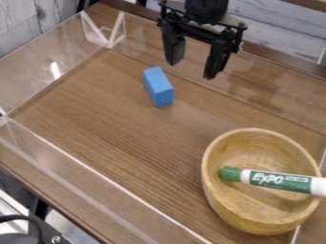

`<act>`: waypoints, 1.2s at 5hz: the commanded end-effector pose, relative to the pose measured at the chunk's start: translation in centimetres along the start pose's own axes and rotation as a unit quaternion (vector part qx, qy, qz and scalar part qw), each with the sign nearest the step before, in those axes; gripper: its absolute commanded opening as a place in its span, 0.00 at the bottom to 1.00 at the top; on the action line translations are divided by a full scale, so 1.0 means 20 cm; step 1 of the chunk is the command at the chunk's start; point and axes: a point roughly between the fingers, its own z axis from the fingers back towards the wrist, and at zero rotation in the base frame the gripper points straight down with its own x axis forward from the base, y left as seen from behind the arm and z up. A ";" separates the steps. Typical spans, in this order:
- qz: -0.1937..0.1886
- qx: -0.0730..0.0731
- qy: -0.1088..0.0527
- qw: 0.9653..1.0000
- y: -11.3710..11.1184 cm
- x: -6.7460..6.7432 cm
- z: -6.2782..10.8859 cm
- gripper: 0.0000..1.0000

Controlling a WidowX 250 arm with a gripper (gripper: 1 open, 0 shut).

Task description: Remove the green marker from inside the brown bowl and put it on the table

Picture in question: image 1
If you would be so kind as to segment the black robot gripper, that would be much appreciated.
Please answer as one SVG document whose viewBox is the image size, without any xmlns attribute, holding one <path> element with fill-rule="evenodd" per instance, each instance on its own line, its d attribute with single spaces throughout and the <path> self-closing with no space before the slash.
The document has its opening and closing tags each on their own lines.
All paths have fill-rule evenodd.
<svg viewBox="0 0 326 244">
<path fill-rule="evenodd" d="M 247 24 L 229 13 L 230 0 L 159 0 L 166 61 L 174 66 L 185 57 L 185 37 L 211 43 L 203 78 L 214 79 L 225 69 L 231 53 L 241 51 Z"/>
</svg>

